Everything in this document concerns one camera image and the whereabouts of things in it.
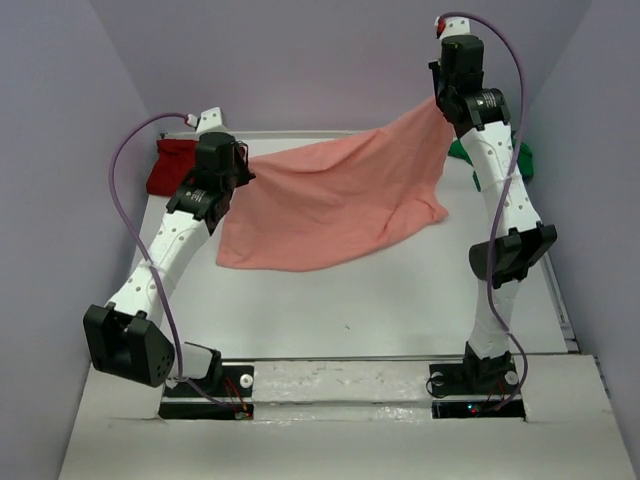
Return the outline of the pink t shirt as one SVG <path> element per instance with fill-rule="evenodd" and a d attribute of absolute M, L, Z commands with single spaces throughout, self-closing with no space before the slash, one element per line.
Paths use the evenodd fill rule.
<path fill-rule="evenodd" d="M 256 177 L 234 194 L 218 265 L 320 270 L 444 220 L 436 186 L 452 139 L 429 98 L 383 127 L 252 158 Z"/>

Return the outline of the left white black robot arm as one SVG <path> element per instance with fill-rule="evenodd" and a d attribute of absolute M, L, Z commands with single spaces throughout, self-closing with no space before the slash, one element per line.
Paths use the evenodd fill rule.
<path fill-rule="evenodd" d="M 84 315 L 96 370 L 149 387 L 186 380 L 201 395 L 219 388 L 220 352 L 180 342 L 166 308 L 187 266 L 229 211 L 234 191 L 253 177 L 245 144 L 223 132 L 199 137 L 195 165 L 168 201 L 141 261 L 105 305 L 92 305 Z"/>

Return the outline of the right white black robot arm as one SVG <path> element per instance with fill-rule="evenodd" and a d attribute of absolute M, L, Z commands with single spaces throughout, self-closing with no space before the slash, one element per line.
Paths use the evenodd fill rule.
<path fill-rule="evenodd" d="M 470 247 L 478 281 L 474 326 L 458 363 L 433 364 L 432 396 L 487 395 L 516 375 L 510 349 L 516 295 L 529 270 L 557 239 L 529 199 L 517 166 L 510 112 L 502 92 L 483 85 L 484 44 L 475 35 L 441 39 L 439 60 L 430 63 L 436 104 L 470 157 L 489 218 L 489 238 Z"/>

